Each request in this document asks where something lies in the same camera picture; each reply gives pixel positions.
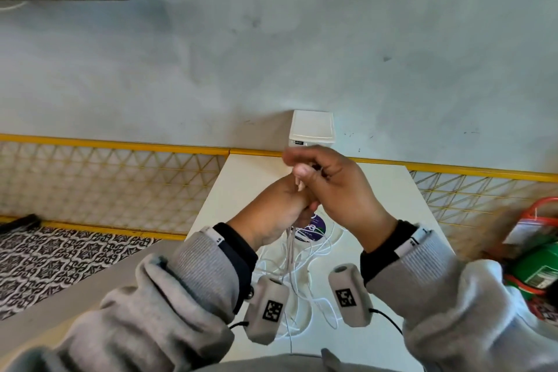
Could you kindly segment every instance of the white plastic container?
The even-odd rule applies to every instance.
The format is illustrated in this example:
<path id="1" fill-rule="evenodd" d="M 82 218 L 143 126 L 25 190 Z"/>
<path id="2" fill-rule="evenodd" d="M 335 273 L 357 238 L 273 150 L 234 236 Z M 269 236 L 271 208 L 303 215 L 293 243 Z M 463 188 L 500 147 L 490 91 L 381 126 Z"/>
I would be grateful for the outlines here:
<path id="1" fill-rule="evenodd" d="M 292 114 L 289 146 L 331 146 L 335 143 L 335 126 L 331 112 L 295 110 Z"/>

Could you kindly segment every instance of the gray sweatshirt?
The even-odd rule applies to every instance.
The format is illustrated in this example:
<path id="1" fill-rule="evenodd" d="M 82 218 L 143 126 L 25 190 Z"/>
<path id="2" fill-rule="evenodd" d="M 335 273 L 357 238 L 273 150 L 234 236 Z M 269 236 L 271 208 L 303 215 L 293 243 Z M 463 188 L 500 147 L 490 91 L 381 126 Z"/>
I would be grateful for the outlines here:
<path id="1" fill-rule="evenodd" d="M 168 261 L 146 257 L 136 278 L 137 287 L 111 291 L 100 310 L 78 318 L 57 348 L 28 350 L 7 370 L 380 370 L 342 364 L 327 350 L 322 357 L 219 363 L 233 344 L 227 324 L 234 319 L 239 277 L 205 234 L 193 235 Z M 405 319 L 406 346 L 428 371 L 558 371 L 558 332 L 528 311 L 518 290 L 502 285 L 500 265 L 460 263 L 434 232 L 366 288 Z"/>

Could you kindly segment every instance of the black wristband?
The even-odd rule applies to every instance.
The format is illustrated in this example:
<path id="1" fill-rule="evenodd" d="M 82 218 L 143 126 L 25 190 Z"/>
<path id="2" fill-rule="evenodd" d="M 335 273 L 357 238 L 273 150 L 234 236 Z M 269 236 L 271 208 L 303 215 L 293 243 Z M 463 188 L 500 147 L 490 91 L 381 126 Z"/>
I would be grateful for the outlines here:
<path id="1" fill-rule="evenodd" d="M 219 247 L 237 272 L 239 293 L 237 304 L 233 310 L 237 314 L 242 302 L 250 293 L 252 272 L 254 272 L 256 262 L 258 262 L 258 255 L 230 225 L 220 222 L 213 229 L 225 239 L 219 244 Z"/>
<path id="2" fill-rule="evenodd" d="M 363 251 L 360 255 L 360 274 L 364 284 L 378 275 L 385 267 L 399 259 L 395 250 L 406 242 L 418 229 L 407 221 L 397 221 L 397 226 L 387 240 L 373 252 Z"/>

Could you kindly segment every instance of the yellow metal mesh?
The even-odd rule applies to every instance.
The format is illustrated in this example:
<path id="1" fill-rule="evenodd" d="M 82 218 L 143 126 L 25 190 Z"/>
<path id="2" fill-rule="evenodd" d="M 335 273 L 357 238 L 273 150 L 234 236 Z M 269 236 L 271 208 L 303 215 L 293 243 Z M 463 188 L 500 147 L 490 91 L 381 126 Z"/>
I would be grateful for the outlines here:
<path id="1" fill-rule="evenodd" d="M 411 171 L 452 247 L 464 257 L 505 234 L 535 200 L 558 196 L 558 183 Z"/>
<path id="2" fill-rule="evenodd" d="M 224 156 L 0 142 L 0 215 L 186 234 Z"/>

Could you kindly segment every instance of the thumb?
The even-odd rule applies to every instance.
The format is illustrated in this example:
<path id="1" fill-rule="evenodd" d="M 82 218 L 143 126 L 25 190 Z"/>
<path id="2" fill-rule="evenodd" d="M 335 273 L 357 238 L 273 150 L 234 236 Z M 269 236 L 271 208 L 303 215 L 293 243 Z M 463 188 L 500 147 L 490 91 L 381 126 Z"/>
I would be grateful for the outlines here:
<path id="1" fill-rule="evenodd" d="M 299 163 L 292 169 L 292 174 L 301 180 L 305 186 L 310 188 L 318 199 L 322 199 L 326 196 L 328 182 L 321 176 L 320 171 L 316 171 L 313 167 L 305 163 Z"/>

